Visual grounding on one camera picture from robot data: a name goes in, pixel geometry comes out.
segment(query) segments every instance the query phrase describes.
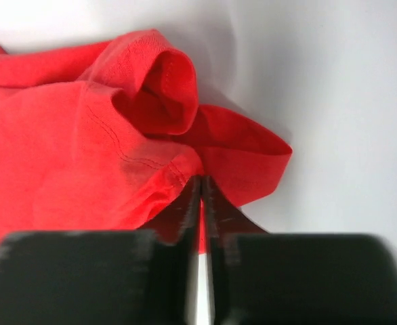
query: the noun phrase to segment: red t-shirt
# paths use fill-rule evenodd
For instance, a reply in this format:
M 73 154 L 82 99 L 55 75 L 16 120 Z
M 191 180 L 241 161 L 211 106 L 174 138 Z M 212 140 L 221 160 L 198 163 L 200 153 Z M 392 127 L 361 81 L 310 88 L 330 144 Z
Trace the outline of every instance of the red t-shirt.
M 0 239 L 135 229 L 195 174 L 237 206 L 273 192 L 291 148 L 198 100 L 192 62 L 155 30 L 42 53 L 0 48 Z

